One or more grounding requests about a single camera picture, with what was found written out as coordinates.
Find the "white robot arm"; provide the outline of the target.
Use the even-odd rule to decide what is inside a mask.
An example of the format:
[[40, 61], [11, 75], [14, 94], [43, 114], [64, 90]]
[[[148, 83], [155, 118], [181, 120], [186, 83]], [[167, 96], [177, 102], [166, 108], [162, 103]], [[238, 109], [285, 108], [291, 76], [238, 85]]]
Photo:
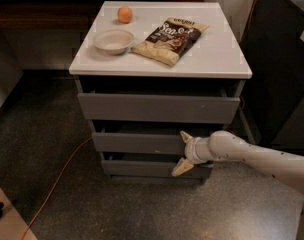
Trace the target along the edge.
[[[304, 195], [304, 156], [250, 144], [224, 130], [205, 138], [193, 137], [185, 131], [180, 135], [185, 143], [184, 158], [172, 170], [173, 176], [208, 161], [241, 161]], [[304, 240], [304, 203], [296, 240]]]

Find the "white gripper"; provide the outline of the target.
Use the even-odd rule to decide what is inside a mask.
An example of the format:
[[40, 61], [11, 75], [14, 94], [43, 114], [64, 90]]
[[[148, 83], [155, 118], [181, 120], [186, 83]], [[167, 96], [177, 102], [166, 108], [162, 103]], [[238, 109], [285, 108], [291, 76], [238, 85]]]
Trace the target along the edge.
[[185, 131], [181, 131], [180, 135], [185, 143], [185, 158], [181, 158], [172, 170], [174, 177], [180, 176], [191, 170], [194, 164], [202, 164], [213, 159], [209, 147], [209, 138], [192, 137]]

